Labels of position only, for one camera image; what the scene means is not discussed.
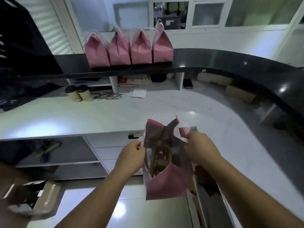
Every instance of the curved counter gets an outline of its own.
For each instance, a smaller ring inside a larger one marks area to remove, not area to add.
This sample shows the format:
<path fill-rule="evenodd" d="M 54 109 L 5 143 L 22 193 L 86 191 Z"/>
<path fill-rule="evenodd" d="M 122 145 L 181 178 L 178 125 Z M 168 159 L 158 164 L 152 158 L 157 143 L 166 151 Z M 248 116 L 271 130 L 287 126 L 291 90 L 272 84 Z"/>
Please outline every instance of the curved counter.
<path fill-rule="evenodd" d="M 298 68 L 243 53 L 216 49 L 174 49 L 172 63 L 112 66 L 90 69 L 85 54 L 56 55 L 58 74 L 18 76 L 21 80 L 118 76 L 142 73 L 205 72 L 249 84 L 304 125 L 304 72 Z"/>

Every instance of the paper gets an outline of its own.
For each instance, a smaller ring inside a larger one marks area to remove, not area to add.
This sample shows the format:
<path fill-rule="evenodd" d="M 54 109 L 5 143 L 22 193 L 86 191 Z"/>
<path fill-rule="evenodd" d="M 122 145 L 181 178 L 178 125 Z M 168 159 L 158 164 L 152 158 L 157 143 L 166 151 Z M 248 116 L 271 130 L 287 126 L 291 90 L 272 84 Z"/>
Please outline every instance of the paper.
<path fill-rule="evenodd" d="M 134 88 L 133 94 L 131 97 L 133 98 L 145 98 L 147 94 L 146 90 Z"/>

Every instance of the shelf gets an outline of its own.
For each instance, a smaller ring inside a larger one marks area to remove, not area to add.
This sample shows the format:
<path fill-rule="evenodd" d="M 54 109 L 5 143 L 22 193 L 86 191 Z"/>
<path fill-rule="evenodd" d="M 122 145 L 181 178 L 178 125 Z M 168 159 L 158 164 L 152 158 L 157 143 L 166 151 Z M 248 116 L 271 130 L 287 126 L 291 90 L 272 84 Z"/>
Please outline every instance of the shelf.
<path fill-rule="evenodd" d="M 32 167 L 21 169 L 30 175 L 34 180 L 72 180 L 72 179 L 89 179 L 108 176 L 107 171 L 101 163 L 88 163 L 78 165 L 63 165 L 52 173 L 47 172 L 43 167 Z"/>
<path fill-rule="evenodd" d="M 62 145 L 51 151 L 49 162 L 41 163 L 41 156 L 36 156 L 36 153 L 31 153 L 29 156 L 22 159 L 16 165 L 16 168 L 99 162 L 86 142 L 80 136 L 54 138 L 54 140 L 62 141 Z"/>
<path fill-rule="evenodd" d="M 76 79 L 70 79 L 71 85 L 79 86 L 79 85 L 87 85 L 89 87 L 93 86 L 111 86 L 111 82 L 109 77 L 101 77 L 98 81 L 82 81 Z"/>

